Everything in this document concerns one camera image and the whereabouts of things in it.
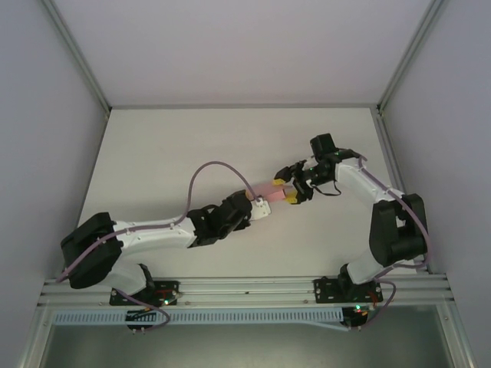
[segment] glass panel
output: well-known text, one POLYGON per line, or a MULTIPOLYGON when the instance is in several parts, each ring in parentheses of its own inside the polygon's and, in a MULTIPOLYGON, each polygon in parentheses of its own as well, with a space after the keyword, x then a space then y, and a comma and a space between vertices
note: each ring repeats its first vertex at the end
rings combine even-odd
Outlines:
POLYGON ((432 307, 392 307, 360 333, 300 324, 53 327, 41 366, 118 368, 452 366, 432 307))

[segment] white wall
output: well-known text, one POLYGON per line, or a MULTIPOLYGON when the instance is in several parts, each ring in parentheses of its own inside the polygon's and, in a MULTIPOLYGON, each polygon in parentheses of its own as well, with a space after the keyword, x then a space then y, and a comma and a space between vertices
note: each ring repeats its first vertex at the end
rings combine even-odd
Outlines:
POLYGON ((0 4, 0 356, 18 362, 59 242, 75 225, 103 111, 41 6, 0 4))
POLYGON ((113 106, 375 103, 430 0, 55 0, 113 106))
POLYGON ((451 0, 387 109, 479 366, 491 366, 491 2, 451 0))

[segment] pink object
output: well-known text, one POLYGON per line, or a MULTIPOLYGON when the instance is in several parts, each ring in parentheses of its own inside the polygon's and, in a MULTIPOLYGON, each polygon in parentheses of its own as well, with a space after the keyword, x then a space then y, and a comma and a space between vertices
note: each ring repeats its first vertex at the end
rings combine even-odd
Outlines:
MULTIPOLYGON (((269 203, 285 199, 285 190, 289 188, 291 186, 274 186, 270 182, 264 182, 252 187, 256 195, 261 196, 269 203)), ((249 191, 246 191, 246 195, 252 200, 252 195, 249 191)))

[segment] black mounting bracket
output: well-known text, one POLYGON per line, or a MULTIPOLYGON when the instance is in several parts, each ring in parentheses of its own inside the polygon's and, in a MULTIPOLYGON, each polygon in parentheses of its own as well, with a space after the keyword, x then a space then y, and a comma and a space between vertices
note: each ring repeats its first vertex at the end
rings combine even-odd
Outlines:
MULTIPOLYGON (((146 311, 146 310, 129 310, 126 312, 126 317, 124 318, 125 322, 141 322, 141 321, 152 321, 154 322, 157 319, 157 313, 154 310, 146 311)), ((152 324, 127 324, 127 327, 132 330, 144 330, 152 327, 152 324)))
MULTIPOLYGON (((164 304, 177 305, 177 298, 179 296, 178 281, 154 281, 153 283, 155 284, 155 289, 153 290, 152 295, 145 301, 147 304, 156 307, 164 304)), ((113 289, 110 293, 109 305, 122 306, 139 304, 129 301, 113 289)))
POLYGON ((376 302, 384 300, 380 284, 375 281, 357 285, 350 289, 349 295, 343 292, 337 278, 318 278, 314 280, 315 302, 317 304, 331 303, 371 303, 373 297, 376 302))

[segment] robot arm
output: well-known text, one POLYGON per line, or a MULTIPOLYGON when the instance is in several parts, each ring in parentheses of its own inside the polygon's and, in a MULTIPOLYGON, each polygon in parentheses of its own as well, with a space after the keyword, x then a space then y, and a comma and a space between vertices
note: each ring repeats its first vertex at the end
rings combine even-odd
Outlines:
POLYGON ((352 149, 337 148, 331 134, 311 140, 313 156, 280 170, 274 180, 279 185, 293 180, 295 191, 287 195, 291 204, 312 199, 318 186, 339 182, 350 189, 365 205, 372 208, 370 248, 363 255, 345 264, 338 277, 346 294, 356 285, 368 283, 402 261, 427 252, 420 229, 394 196, 402 199, 426 228, 424 203, 416 194, 405 195, 390 189, 368 174, 362 157, 352 149))
POLYGON ((249 200, 246 191, 236 192, 221 205, 194 209, 178 223, 177 218, 151 222, 113 221, 107 212, 98 213, 61 242, 64 260, 71 265, 95 241, 117 235, 90 252, 69 274, 72 288, 107 285, 139 300, 153 293, 153 280, 144 264, 128 261, 130 255, 156 248, 194 248, 214 244, 231 232, 243 230, 252 221, 271 213, 262 198, 249 200))

